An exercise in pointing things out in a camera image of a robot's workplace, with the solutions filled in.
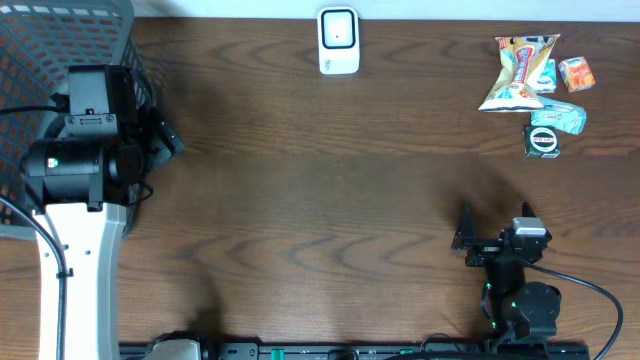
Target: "yellow snack package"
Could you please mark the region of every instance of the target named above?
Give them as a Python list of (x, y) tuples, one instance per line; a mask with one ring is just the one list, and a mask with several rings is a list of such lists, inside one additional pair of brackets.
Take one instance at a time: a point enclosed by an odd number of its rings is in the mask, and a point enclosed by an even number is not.
[(497, 37), (502, 71), (478, 108), (480, 111), (533, 111), (543, 109), (533, 87), (544, 71), (556, 35)]

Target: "wooden table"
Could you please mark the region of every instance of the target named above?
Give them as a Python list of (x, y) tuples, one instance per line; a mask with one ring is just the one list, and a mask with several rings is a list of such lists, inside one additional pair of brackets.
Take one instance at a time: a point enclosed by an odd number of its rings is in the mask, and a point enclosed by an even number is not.
[[(494, 36), (561, 33), (597, 85), (551, 97), (589, 114), (554, 160), (525, 159), (529, 115), (476, 111)], [(540, 265), (623, 303), (608, 358), (640, 351), (640, 25), (361, 21), (352, 76), (318, 71), (315, 21), (144, 19), (135, 39), (185, 154), (149, 178), (122, 247), (120, 337), (176, 329), (266, 342), (416, 341), (490, 329), (485, 275), (449, 249), (462, 202), (496, 236), (528, 200), (554, 236)], [(0, 243), (0, 353), (37, 356), (35, 244)], [(563, 294), (559, 340), (595, 355), (615, 310)]]

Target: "plastic crate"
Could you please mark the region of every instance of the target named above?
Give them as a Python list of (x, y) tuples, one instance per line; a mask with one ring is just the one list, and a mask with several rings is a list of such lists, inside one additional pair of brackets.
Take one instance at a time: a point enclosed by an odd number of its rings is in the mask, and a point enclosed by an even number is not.
[[(68, 93), (70, 65), (121, 64), (145, 73), (131, 40), (130, 0), (0, 2), (0, 108), (53, 105), (49, 96)], [(155, 104), (153, 93), (136, 84), (138, 106)], [(25, 112), (0, 116), (0, 192), (29, 207), (22, 193), (20, 161), (33, 141), (59, 116)], [(137, 196), (139, 188), (131, 188)], [(129, 212), (131, 223), (134, 211)], [(35, 239), (11, 210), (0, 210), (0, 236)]]

